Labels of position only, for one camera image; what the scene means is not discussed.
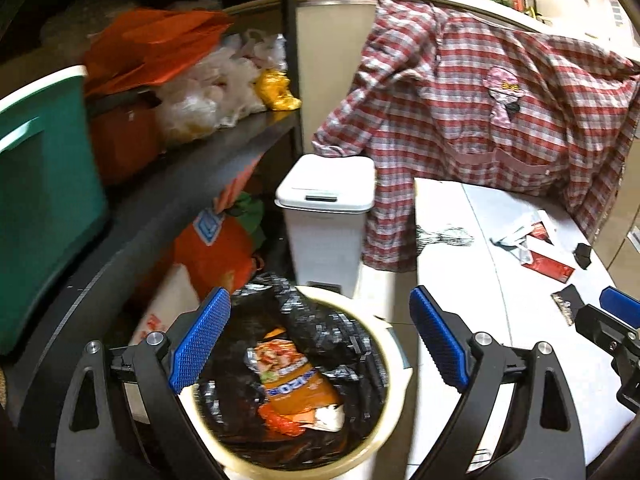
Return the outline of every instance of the white table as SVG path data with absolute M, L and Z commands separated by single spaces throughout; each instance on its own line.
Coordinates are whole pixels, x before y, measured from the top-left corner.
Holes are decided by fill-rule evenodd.
M 616 400 L 620 378 L 611 369 L 611 357 L 567 325 L 550 296 L 566 285 L 522 267 L 489 241 L 501 228 L 537 209 L 549 214 L 565 250 L 587 243 L 584 235 L 560 206 L 536 197 L 418 178 L 415 197 L 416 223 L 423 229 L 449 224 L 465 228 L 475 238 L 467 247 L 427 245 L 417 260 L 418 283 L 472 332 L 488 332 L 498 342 L 518 348 L 532 348 L 541 340 L 551 343 L 574 398 L 589 463 L 633 417 Z M 576 286 L 585 303 L 599 306 L 600 292 L 613 282 L 593 252 L 591 260 L 587 270 L 575 270 L 568 284 Z M 424 459 L 460 398 L 444 385 L 424 346 L 421 350 L 411 464 Z M 495 449 L 512 389 L 500 388 L 481 448 Z

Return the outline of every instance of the blue gripper pad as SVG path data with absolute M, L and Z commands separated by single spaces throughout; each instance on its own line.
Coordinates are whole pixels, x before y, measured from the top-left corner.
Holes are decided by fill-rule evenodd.
M 198 317 L 174 351 L 169 385 L 176 395 L 185 386 L 190 386 L 198 380 L 198 375 L 207 362 L 211 349 L 229 320 L 231 314 L 229 293 L 224 288 L 213 290 L 197 312 Z
M 633 328 L 640 328 L 640 303 L 608 286 L 600 293 L 600 306 Z
M 414 288 L 409 296 L 409 313 L 445 384 L 459 393 L 464 392 L 469 384 L 465 351 L 444 321 L 443 314 L 457 317 L 462 325 L 463 321 L 455 314 L 443 312 L 422 285 Z

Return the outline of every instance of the metal screw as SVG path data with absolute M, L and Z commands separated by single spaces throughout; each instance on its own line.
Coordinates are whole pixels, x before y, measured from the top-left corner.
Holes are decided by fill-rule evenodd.
M 538 350 L 540 350 L 540 353 L 544 355 L 549 355 L 554 349 L 549 343 L 542 341 L 538 343 Z
M 95 354 L 100 349 L 100 341 L 89 341 L 84 349 L 88 354 Z
M 488 335 L 487 332 L 478 332 L 476 334 L 476 342 L 479 345 L 487 346 L 491 344 L 491 341 L 493 341 L 493 339 L 491 339 L 491 336 Z
M 152 332 L 146 336 L 146 342 L 151 346 L 159 345 L 162 341 L 164 341 L 164 334 L 162 332 Z

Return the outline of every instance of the green storage bin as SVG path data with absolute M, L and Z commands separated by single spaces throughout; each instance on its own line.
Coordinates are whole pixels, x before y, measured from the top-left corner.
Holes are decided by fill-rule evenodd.
M 107 217 L 85 76 L 82 66 L 65 68 L 0 100 L 0 354 Z

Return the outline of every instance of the trash can lid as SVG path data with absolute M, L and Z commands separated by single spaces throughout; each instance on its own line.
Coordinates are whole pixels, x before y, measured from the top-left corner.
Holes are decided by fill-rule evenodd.
M 276 190 L 288 209 L 362 213 L 373 207 L 376 168 L 364 156 L 303 155 Z

